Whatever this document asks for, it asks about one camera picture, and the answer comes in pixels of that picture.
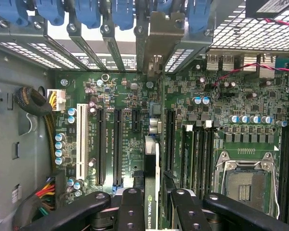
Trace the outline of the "black RAM slot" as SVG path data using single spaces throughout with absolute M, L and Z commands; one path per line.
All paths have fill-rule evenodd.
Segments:
M 202 173 L 202 178 L 201 178 L 201 193 L 203 194 L 204 191 L 205 191 L 205 180 L 206 180 L 206 177 L 205 177 L 205 171 L 206 171 L 206 137 L 207 137 L 207 134 L 206 134 L 206 130 L 203 128 L 202 129 L 202 157 L 201 157 L 201 167 L 202 167 L 202 170 L 201 170 L 201 173 Z
M 206 172 L 206 180 L 207 180 L 207 189 L 206 191 L 209 193 L 211 188 L 211 178 L 212 178 L 212 157 L 213 157 L 213 145 L 214 145 L 214 131 L 212 128 L 208 130 L 208 139 L 207 139 L 207 172 Z
M 280 154 L 280 176 L 279 176 L 279 199 L 280 199 L 280 220 L 287 223 L 287 177 L 289 162 L 289 131 L 282 128 L 282 143 Z
M 194 180 L 193 180 L 193 189 L 195 194 L 198 194 L 198 183 L 201 179 L 201 176 L 199 175 L 199 168 L 201 167 L 201 160 L 199 157 L 199 148 L 201 145 L 199 144 L 201 142 L 201 129 L 195 128 L 194 132 Z

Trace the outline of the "green RAM stick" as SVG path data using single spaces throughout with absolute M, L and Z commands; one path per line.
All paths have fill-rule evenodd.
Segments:
M 193 157 L 194 157 L 193 125 L 184 125 L 183 129 L 183 187 L 192 189 L 193 186 Z

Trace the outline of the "CPU socket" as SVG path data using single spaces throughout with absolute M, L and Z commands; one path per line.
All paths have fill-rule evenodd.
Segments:
M 217 153 L 216 162 L 222 151 Z M 236 157 L 230 155 L 230 151 L 227 152 L 234 159 L 240 157 L 258 159 L 262 158 L 266 152 L 271 152 L 273 159 L 275 156 L 273 151 L 261 151 L 258 156 L 255 156 L 255 149 L 238 149 L 240 156 Z M 224 174 L 220 173 L 219 176 L 214 173 L 213 191 L 276 218 L 271 172 L 238 168 L 237 170 L 226 171 Z

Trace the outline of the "long PCIe expansion slot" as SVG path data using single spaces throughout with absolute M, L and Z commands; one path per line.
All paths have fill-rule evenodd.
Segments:
M 102 186 L 105 181 L 105 110 L 97 109 L 96 115 L 96 185 Z
M 168 110 L 166 113 L 166 170 L 173 171 L 174 152 L 175 152 L 175 119 L 176 112 Z
M 122 184 L 122 141 L 123 119 L 122 110 L 114 110 L 114 164 L 113 164 L 113 187 L 118 188 Z

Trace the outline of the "metal socket cover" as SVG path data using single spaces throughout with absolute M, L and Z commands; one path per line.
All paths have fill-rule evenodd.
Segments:
M 258 159 L 255 157 L 252 159 L 246 159 L 243 157 L 234 159 L 233 157 L 229 156 L 227 151 L 221 152 L 217 160 L 214 173 L 219 176 L 220 173 L 224 174 L 226 171 L 237 170 L 238 168 L 263 170 L 271 172 L 272 174 L 276 173 L 273 154 L 271 152 L 266 152 L 262 158 Z

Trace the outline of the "white PCI expansion slot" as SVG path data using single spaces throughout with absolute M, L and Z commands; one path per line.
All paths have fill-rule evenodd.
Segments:
M 76 179 L 85 180 L 88 174 L 88 104 L 77 104 Z

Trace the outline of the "short PCIe expansion slot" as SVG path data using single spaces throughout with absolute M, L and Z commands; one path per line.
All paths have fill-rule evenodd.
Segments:
M 132 131 L 139 132 L 140 131 L 140 110 L 132 109 L 131 118 L 132 118 Z

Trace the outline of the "green motherboard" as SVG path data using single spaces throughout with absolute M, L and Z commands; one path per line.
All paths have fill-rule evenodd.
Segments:
M 206 130 L 206 161 L 208 130 L 214 131 L 212 157 L 212 178 L 209 193 L 213 193 L 214 169 L 217 153 L 230 151 L 236 157 L 238 149 L 255 149 L 255 156 L 261 151 L 273 151 L 276 164 L 277 194 L 279 199 L 280 154 L 282 128 L 289 131 L 289 58 L 275 57 L 264 63 L 263 57 L 250 63 L 242 63 L 235 57 L 229 70 L 223 69 L 223 62 L 217 69 L 211 69 L 207 59 L 198 59 L 193 67 L 178 74 L 166 73 L 164 78 L 165 135 L 166 113 L 176 112 L 175 152 L 173 171 L 176 187 L 183 187 L 183 129 L 193 125 Z M 94 191 L 103 191 L 111 196 L 118 189 L 133 187 L 134 173 L 145 165 L 145 135 L 148 134 L 148 100 L 152 96 L 153 83 L 143 74 L 119 73 L 73 73 L 56 75 L 56 88 L 66 92 L 66 110 L 56 113 L 55 162 L 65 171 L 65 202 L 70 204 Z M 88 104 L 88 174 L 85 180 L 76 179 L 77 104 Z M 105 181 L 96 185 L 96 115 L 97 109 L 105 110 Z M 114 164 L 114 110 L 122 110 L 122 184 L 113 187 Z M 140 110 L 140 131 L 132 131 L 132 109 Z M 163 166 L 161 169 L 158 230 L 171 229 L 165 215 L 166 193 L 163 173 L 166 170 L 166 137 Z M 202 136 L 199 143 L 199 157 L 202 157 Z M 289 225 L 289 162 L 287 177 L 287 223 Z M 198 199 L 208 194 L 201 193 L 201 179 Z

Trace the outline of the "white power connector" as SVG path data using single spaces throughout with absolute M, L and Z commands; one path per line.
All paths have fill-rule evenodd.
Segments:
M 48 89 L 47 101 L 54 112 L 63 113 L 66 110 L 66 92 L 64 90 Z

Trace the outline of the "open grey PC case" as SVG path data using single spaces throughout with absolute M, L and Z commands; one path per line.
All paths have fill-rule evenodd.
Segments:
M 62 0 L 64 23 L 53 26 L 39 15 L 35 0 L 24 0 L 29 24 L 17 26 L 0 16 L 0 49 L 26 61 L 57 70 L 146 73 L 144 54 L 150 16 L 157 0 L 133 0 L 133 28 L 121 31 L 114 24 L 112 0 L 98 0 L 99 28 L 88 29 L 78 21 L 75 0 Z M 263 57 L 289 55 L 289 8 L 275 18 L 246 18 L 246 0 L 211 0 L 207 29 L 189 34 L 188 0 L 172 0 L 169 12 L 184 13 L 184 35 L 165 64 L 166 73 L 177 73 L 198 56 L 208 59 L 211 69 L 223 62 L 229 70 L 235 57 L 244 63 Z

